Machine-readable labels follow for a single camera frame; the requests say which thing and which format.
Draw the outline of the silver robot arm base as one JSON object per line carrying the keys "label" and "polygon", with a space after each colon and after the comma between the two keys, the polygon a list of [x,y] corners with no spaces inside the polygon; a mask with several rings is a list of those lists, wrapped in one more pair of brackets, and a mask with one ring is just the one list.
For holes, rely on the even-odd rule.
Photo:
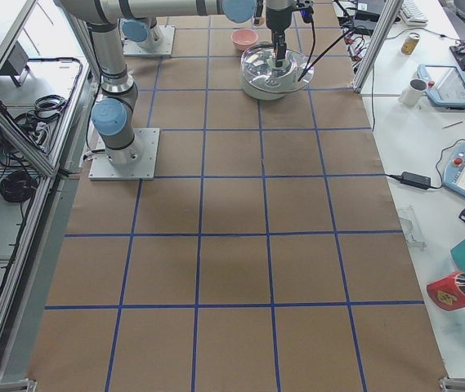
{"label": "silver robot arm base", "polygon": [[120,32],[126,57],[170,57],[176,28],[156,19],[122,20]]}

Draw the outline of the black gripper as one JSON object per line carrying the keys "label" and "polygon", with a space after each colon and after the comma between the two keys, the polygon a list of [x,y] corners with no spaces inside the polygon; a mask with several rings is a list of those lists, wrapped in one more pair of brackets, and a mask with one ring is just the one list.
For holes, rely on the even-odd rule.
{"label": "black gripper", "polygon": [[286,58],[284,31],[291,25],[293,0],[265,0],[266,26],[272,32],[275,67],[282,67]]}

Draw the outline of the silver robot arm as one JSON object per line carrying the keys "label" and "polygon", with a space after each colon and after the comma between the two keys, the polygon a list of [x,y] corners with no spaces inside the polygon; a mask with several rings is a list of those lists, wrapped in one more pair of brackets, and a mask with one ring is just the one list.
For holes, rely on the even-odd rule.
{"label": "silver robot arm", "polygon": [[295,1],[63,1],[60,5],[87,24],[101,71],[102,98],[91,110],[91,121],[104,143],[105,156],[93,159],[89,173],[93,180],[151,180],[155,172],[160,131],[132,126],[138,88],[124,59],[120,19],[224,15],[243,23],[264,16],[281,64],[286,55],[285,31],[297,10]]}

